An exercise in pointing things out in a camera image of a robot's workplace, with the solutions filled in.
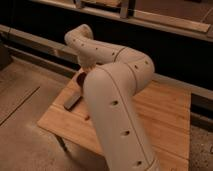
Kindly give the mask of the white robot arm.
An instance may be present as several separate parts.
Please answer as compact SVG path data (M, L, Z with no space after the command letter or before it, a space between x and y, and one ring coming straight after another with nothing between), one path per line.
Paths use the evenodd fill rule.
M83 97L109 170L160 171L132 102L152 80L152 59L127 46L96 41L86 24L64 39L86 73Z

